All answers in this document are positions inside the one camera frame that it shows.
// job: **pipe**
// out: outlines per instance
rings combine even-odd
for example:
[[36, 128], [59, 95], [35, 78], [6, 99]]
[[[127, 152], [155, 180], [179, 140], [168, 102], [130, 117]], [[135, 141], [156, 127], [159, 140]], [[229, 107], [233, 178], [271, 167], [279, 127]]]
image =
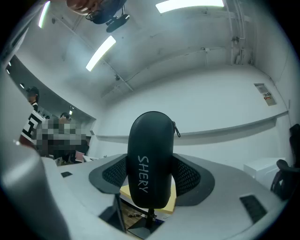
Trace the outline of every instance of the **pipe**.
[[227, 8], [227, 13], [228, 13], [228, 20], [229, 20], [229, 28], [230, 28], [230, 42], [231, 42], [231, 49], [230, 49], [230, 65], [233, 64], [233, 25], [231, 22], [231, 16], [230, 16], [230, 12], [229, 12], [229, 7], [227, 4], [227, 1], [224, 0], [224, 3], [226, 5]]
[[205, 57], [206, 57], [206, 67], [208, 68], [208, 52], [210, 51], [209, 48], [205, 48]]
[[[226, 49], [225, 47], [213, 47], [213, 48], [209, 48], [209, 50], [210, 51], [213, 51], [213, 50], [219, 50], [219, 49]], [[203, 47], [203, 48], [201, 48], [201, 50], [199, 50], [199, 51], [195, 51], [195, 52], [190, 52], [190, 54], [191, 53], [199, 53], [199, 52], [202, 52], [202, 51], [205, 51], [205, 48]], [[127, 82], [129, 82], [131, 79], [133, 79], [138, 73], [140, 73], [141, 71], [139, 71], [139, 72], [137, 72], [136, 74], [134, 74], [131, 78], [129, 78], [128, 80], [127, 80]], [[107, 94], [110, 94], [111, 92], [112, 92], [112, 90], [110, 90], [109, 92], [107, 92], [107, 93], [105, 93], [103, 96], [102, 96], [102, 98], [104, 98]]]
[[[239, 29], [240, 29], [240, 37], [239, 38], [241, 40], [241, 35], [242, 35], [241, 16], [240, 16], [240, 12], [238, 10], [236, 0], [233, 0], [233, 3], [234, 3], [234, 7], [235, 7], [236, 13], [237, 13], [238, 18], [239, 18]], [[240, 64], [241, 63], [242, 63], [242, 42], [240, 41]]]
[[[245, 25], [244, 25], [244, 15], [243, 15], [242, 10], [240, 8], [239, 0], [237, 0], [237, 4], [238, 4], [239, 10], [240, 10], [241, 22], [242, 22], [242, 26], [243, 26], [243, 40], [244, 40], [244, 48], [245, 48], [246, 32], [245, 32]], [[242, 51], [240, 52], [240, 62], [242, 63]]]
[[133, 89], [132, 89], [132, 87], [130, 87], [129, 86], [129, 84], [117, 73], [117, 71], [116, 70], [114, 70], [114, 68], [108, 63], [108, 62], [106, 62], [104, 59], [102, 59], [102, 61], [104, 62], [104, 63], [106, 63], [110, 68], [111, 68], [111, 70], [116, 74], [116, 75], [118, 75], [119, 77], [120, 77], [120, 79], [122, 80], [122, 82], [124, 82], [125, 83], [125, 85], [133, 92]]
[[256, 65], [257, 63], [257, 15], [256, 8], [252, 5], [253, 16], [254, 16], [254, 36], [253, 36], [253, 62], [252, 65]]
[[247, 38], [247, 31], [246, 31], [246, 29], [245, 29], [246, 21], [245, 21], [244, 9], [243, 9], [243, 7], [240, 6], [240, 5], [241, 5], [240, 2], [238, 2], [238, 6], [239, 6], [239, 9], [240, 9], [240, 14], [241, 14], [242, 19], [243, 19], [242, 23], [243, 23], [244, 40], [245, 40], [245, 41], [244, 41], [244, 49], [243, 49], [243, 50], [245, 50], [245, 49], [248, 48], [248, 38]]
[[83, 15], [79, 15], [77, 18], [76, 18], [76, 20], [75, 20], [75, 25], [74, 25], [74, 27], [72, 28], [72, 30], [75, 32], [76, 31], [76, 29], [77, 29], [77, 27], [78, 27], [78, 25], [79, 25], [79, 23], [81, 22], [81, 20], [83, 19]]
[[121, 92], [121, 90], [117, 86], [115, 88], [119, 91], [120, 94], [123, 95], [123, 93]]

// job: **person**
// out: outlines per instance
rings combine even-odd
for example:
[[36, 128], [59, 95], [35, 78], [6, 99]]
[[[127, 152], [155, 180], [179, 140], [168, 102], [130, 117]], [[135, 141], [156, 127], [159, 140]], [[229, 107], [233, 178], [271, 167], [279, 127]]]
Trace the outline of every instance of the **person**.
[[27, 90], [28, 102], [33, 106], [33, 109], [38, 111], [39, 90], [37, 87], [29, 87]]
[[70, 114], [68, 114], [67, 112], [63, 112], [60, 115], [59, 123], [68, 123], [69, 118], [70, 118]]
[[87, 15], [90, 12], [99, 10], [102, 3], [111, 0], [66, 0], [67, 6], [80, 15]]

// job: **ceiling light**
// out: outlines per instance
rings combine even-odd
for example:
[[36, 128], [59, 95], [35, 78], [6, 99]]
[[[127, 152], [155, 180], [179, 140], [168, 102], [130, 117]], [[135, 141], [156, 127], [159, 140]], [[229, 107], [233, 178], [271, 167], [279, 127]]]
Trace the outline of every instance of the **ceiling light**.
[[156, 4], [156, 7], [160, 13], [165, 13], [178, 8], [194, 6], [224, 7], [224, 4], [222, 0], [169, 0]]
[[45, 5], [44, 5], [44, 8], [43, 8], [41, 17], [40, 17], [39, 22], [38, 22], [38, 26], [39, 26], [40, 28], [43, 27], [44, 18], [45, 18], [45, 16], [46, 16], [46, 13], [47, 13], [47, 10], [48, 10], [48, 8], [49, 8], [49, 5], [50, 5], [50, 1], [47, 1], [47, 2], [45, 3]]
[[98, 48], [95, 54], [90, 59], [86, 69], [91, 71], [100, 58], [116, 43], [116, 40], [112, 36], [109, 36], [107, 40]]

